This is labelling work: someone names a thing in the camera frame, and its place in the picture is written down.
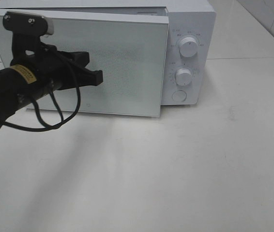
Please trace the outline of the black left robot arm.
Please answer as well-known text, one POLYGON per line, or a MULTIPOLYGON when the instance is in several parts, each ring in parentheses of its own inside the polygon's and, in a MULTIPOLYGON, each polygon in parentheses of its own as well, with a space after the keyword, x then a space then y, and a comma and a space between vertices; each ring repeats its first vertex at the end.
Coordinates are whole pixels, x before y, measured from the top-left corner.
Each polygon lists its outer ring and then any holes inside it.
POLYGON ((63 52, 56 46, 45 44, 39 35, 13 33, 13 60, 0 70, 0 129, 7 126, 21 131, 44 132, 59 129, 78 113, 84 86, 98 86, 103 82, 102 70, 86 68, 90 62, 88 52, 63 52), (64 117, 55 99, 54 91, 75 89, 76 108, 64 117), (42 119, 38 100, 49 95, 60 115, 60 122, 50 125, 42 119), (40 128, 30 128, 7 122, 18 110, 28 104, 34 106, 40 128))

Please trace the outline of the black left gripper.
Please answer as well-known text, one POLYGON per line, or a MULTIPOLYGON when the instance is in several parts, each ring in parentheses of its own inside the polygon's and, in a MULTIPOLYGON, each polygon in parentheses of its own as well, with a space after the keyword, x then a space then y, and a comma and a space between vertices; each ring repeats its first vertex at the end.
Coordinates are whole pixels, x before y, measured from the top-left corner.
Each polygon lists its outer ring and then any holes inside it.
POLYGON ((98 86, 103 72, 85 70, 90 62, 88 52, 64 52, 56 46, 41 42, 40 37, 13 34, 13 60, 10 75, 13 84, 9 90, 16 97, 42 97, 55 90, 98 86))

